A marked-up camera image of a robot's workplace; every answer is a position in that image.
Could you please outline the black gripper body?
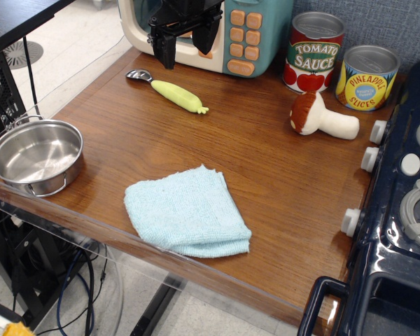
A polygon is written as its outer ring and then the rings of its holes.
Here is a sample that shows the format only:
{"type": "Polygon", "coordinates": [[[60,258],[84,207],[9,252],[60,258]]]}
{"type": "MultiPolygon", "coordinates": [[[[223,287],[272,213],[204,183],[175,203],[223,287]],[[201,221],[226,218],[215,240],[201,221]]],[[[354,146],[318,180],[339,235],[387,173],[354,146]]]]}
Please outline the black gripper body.
{"type": "Polygon", "coordinates": [[[148,19],[149,43],[153,44],[156,34],[171,34],[177,38],[185,33],[192,33],[194,18],[222,18],[222,3],[223,1],[161,1],[148,19]]]}

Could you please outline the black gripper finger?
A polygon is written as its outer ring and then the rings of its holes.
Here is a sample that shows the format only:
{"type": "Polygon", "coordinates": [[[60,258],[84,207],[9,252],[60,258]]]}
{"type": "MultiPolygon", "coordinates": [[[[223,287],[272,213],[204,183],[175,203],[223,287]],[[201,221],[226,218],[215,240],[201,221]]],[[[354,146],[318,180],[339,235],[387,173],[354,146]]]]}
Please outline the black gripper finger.
{"type": "Polygon", "coordinates": [[[154,56],[166,69],[173,69],[176,56],[176,37],[171,34],[153,37],[154,56]]]}
{"type": "Polygon", "coordinates": [[[211,51],[220,20],[221,17],[196,17],[193,19],[192,42],[204,55],[211,51]]]}

